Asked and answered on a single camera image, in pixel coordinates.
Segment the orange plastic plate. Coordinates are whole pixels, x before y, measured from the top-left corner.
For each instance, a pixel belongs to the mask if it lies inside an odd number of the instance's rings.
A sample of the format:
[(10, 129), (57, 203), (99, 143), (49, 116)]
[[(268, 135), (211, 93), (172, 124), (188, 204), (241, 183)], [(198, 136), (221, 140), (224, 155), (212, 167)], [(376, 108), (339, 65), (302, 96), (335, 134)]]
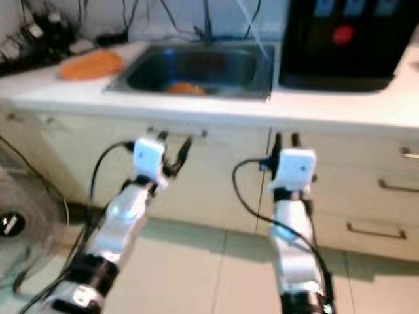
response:
[(97, 80), (122, 71), (124, 60), (111, 50), (95, 50), (63, 65), (59, 79), (65, 81)]

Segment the metal faucet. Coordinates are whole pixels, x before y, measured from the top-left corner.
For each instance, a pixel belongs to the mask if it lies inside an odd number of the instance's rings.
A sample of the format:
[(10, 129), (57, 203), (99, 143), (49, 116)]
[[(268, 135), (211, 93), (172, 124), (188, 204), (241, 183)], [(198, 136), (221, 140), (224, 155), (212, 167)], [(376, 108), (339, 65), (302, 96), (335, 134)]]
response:
[(203, 29), (199, 29), (198, 26), (194, 26), (194, 32), (198, 35), (198, 39), (204, 45), (212, 45), (215, 42), (213, 38), (213, 23), (210, 12), (210, 0), (202, 0), (202, 9), (204, 15), (204, 26)]

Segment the cream kitchen cabinet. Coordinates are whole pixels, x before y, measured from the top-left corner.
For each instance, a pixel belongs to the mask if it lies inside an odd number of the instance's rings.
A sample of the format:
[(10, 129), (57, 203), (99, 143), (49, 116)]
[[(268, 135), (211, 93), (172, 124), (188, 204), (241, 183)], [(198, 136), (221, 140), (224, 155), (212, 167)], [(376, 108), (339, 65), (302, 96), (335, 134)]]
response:
[[(230, 179), (236, 162), (261, 158), (278, 131), (270, 126), (236, 126), (211, 122), (174, 122), (126, 116), (36, 111), (2, 102), (8, 113), (48, 114), (55, 126), (42, 128), (5, 122), (1, 131), (73, 203), (90, 199), (90, 177), (97, 158), (120, 140), (146, 135), (156, 128), (207, 130), (194, 139), (185, 169), (170, 191), (155, 201), (152, 215), (251, 234), (265, 234), (268, 225), (240, 206)], [(314, 149), (318, 160), (312, 185), (317, 242), (334, 249), (419, 261), (419, 192), (383, 190), (377, 180), (419, 188), (419, 160), (402, 158), (401, 147), (419, 152), (419, 135), (385, 137), (297, 129), (304, 146)], [(172, 153), (186, 138), (170, 137)], [(401, 228), (407, 240), (380, 238), (348, 232), (356, 228), (393, 232)]]

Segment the orange plastic bowl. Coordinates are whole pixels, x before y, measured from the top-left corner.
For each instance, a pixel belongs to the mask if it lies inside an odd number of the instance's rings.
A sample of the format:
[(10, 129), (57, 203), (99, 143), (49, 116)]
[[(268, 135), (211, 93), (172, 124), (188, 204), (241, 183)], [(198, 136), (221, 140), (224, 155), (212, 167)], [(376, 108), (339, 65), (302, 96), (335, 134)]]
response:
[(191, 84), (187, 82), (177, 82), (171, 84), (170, 87), (167, 87), (166, 93), (170, 95), (192, 95), (192, 96), (201, 96), (206, 95), (206, 90), (197, 86), (197, 84)]

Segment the black countertop appliance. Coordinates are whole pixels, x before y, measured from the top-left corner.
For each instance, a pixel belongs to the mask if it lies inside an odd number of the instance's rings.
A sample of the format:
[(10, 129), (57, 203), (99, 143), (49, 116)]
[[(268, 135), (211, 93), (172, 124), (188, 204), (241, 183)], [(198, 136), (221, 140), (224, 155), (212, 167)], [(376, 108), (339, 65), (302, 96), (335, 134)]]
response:
[(278, 83), (380, 92), (419, 25), (419, 0), (289, 0)]

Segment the black power brick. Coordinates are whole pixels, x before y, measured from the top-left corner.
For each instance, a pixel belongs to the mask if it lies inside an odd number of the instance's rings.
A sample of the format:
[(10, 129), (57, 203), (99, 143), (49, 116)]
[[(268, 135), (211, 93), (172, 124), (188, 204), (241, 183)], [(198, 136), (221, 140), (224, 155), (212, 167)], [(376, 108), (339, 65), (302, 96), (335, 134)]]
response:
[(111, 47), (128, 42), (128, 33), (104, 33), (99, 34), (94, 39), (94, 42), (98, 47)]

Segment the black power adapter cluster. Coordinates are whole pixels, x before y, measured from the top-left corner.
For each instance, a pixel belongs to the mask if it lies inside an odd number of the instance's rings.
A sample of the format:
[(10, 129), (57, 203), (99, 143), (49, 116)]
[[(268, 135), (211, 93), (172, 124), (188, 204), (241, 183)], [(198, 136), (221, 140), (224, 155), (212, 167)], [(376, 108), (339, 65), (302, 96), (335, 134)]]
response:
[(6, 42), (12, 44), (20, 53), (36, 51), (51, 55), (66, 55), (75, 42), (71, 24), (57, 12), (36, 13), (33, 20), (24, 23)]

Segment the stainless steel sink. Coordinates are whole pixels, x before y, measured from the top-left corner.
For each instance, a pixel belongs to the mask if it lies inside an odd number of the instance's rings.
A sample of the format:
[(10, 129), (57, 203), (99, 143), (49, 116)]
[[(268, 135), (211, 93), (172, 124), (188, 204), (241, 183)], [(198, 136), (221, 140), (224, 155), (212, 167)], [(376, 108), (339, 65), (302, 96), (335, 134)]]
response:
[(114, 93), (165, 95), (177, 83), (207, 97), (266, 101), (274, 86), (271, 44), (150, 44), (105, 88)]

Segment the black power strip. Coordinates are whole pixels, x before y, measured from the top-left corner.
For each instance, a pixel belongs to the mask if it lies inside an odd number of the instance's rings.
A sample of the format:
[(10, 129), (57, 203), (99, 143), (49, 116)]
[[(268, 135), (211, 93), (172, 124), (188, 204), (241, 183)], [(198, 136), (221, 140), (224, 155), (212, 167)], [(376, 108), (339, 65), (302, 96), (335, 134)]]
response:
[(30, 50), (17, 57), (9, 57), (1, 53), (0, 75), (6, 76), (26, 71), (36, 71), (36, 69), (57, 65), (63, 58), (63, 54), (49, 50)]

